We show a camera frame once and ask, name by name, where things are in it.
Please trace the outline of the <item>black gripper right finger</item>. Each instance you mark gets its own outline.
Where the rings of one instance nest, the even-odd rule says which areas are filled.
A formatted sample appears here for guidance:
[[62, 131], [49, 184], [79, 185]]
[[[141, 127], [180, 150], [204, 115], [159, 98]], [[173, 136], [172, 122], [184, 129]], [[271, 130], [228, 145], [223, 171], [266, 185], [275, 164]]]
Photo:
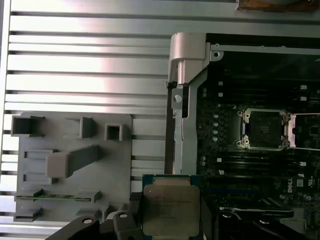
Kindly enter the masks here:
[[207, 240], [318, 240], [320, 205], [296, 206], [263, 196], [202, 199], [201, 227]]

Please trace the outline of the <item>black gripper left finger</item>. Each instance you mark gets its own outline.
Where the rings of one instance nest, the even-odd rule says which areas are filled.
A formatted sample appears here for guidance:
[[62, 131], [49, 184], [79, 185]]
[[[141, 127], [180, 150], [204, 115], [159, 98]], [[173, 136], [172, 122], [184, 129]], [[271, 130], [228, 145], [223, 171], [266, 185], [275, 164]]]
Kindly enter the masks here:
[[130, 194], [124, 210], [111, 212], [100, 222], [93, 216], [81, 216], [62, 227], [48, 240], [144, 240], [142, 231], [143, 193]]

